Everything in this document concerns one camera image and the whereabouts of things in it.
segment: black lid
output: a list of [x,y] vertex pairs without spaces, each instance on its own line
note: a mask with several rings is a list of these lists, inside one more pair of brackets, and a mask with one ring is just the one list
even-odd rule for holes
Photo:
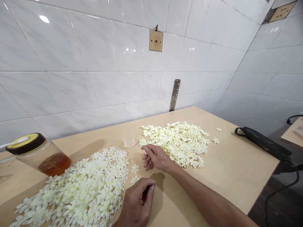
[[29,139],[20,144],[8,145],[5,149],[14,155],[21,155],[37,150],[46,141],[41,133],[31,133],[15,139],[12,143],[24,137],[29,137]]

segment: glass jar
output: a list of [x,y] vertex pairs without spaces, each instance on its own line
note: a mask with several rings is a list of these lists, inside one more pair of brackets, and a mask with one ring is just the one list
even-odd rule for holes
[[16,155],[16,159],[21,162],[52,177],[64,173],[70,166],[71,159],[42,134],[24,135],[12,143],[21,138],[27,138],[27,140],[6,147],[6,150]]

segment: electrical box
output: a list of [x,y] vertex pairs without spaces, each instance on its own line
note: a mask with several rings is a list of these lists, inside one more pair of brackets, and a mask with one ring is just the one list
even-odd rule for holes
[[293,6],[296,4],[296,2],[289,3],[287,5],[280,6],[276,9],[274,15],[271,17],[269,22],[277,21],[284,19],[287,17]]
[[162,52],[163,33],[150,29],[149,31],[149,50]]

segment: light wooden tabletop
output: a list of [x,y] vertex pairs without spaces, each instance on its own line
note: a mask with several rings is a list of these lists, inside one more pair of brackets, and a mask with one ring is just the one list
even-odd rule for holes
[[303,137],[296,133],[298,127],[303,127],[303,117],[299,117],[281,136],[281,140],[292,144],[303,151]]
[[[207,154],[201,154],[205,162],[204,167],[186,168],[186,171],[247,214],[279,161],[246,138],[235,135],[234,130],[237,126],[198,107],[97,129],[56,139],[53,142],[69,155],[73,162],[111,146],[128,152],[130,160],[128,169],[134,164],[139,165],[138,177],[156,180],[149,226],[207,226],[189,196],[171,176],[156,168],[145,171],[143,167],[143,151],[138,145],[139,140],[143,138],[143,129],[140,126],[164,127],[166,123],[176,121],[201,126],[210,134],[208,139],[220,140],[219,144],[211,143],[208,146]],[[133,148],[123,147],[122,133],[125,130],[136,133],[136,144]],[[132,176],[134,174],[129,171],[125,188],[131,186]],[[0,223],[2,223],[0,226],[9,226],[16,217],[15,207],[24,198],[36,194],[44,186],[46,177],[18,160],[0,166],[0,177]],[[118,217],[119,213],[115,214],[113,221]]]

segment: amber liquid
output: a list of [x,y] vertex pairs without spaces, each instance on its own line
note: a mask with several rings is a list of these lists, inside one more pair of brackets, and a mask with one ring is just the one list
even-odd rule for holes
[[70,166],[71,162],[71,159],[66,154],[56,153],[45,159],[39,165],[39,170],[47,176],[59,176]]

